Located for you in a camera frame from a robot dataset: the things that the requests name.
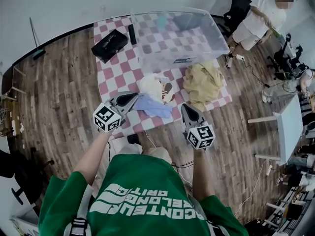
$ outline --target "clothing pile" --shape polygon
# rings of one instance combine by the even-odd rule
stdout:
[[[213,66],[212,61],[189,66],[184,78],[184,89],[191,104],[204,111],[204,104],[218,98],[223,87],[223,75]]]
[[[157,74],[150,74],[139,82],[139,98],[135,110],[143,110],[148,116],[170,118],[172,107],[167,105],[174,100],[175,93],[170,80]]]

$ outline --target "label on plastic bin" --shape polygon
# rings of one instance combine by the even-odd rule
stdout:
[[[191,62],[193,62],[193,60],[194,60],[195,58],[196,58],[196,57],[175,59],[175,61],[173,62],[173,64],[178,64],[178,63],[191,63]]]

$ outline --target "green t-shirt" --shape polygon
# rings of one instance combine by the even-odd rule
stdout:
[[[41,236],[63,235],[67,224],[76,218],[86,186],[79,172],[73,172],[67,181],[52,177],[39,216]],[[193,208],[180,177],[164,160],[118,154],[108,167],[87,220],[93,236],[221,235],[213,233],[218,226],[230,236],[248,236],[231,209],[216,196],[200,205],[208,221]]]

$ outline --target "black box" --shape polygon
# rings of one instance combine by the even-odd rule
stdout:
[[[128,43],[128,38],[116,29],[92,47],[93,54],[104,63],[108,62]]]

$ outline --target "transparent plastic bin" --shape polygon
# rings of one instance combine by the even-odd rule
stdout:
[[[132,10],[131,19],[143,73],[187,67],[229,53],[218,26],[205,10]]]

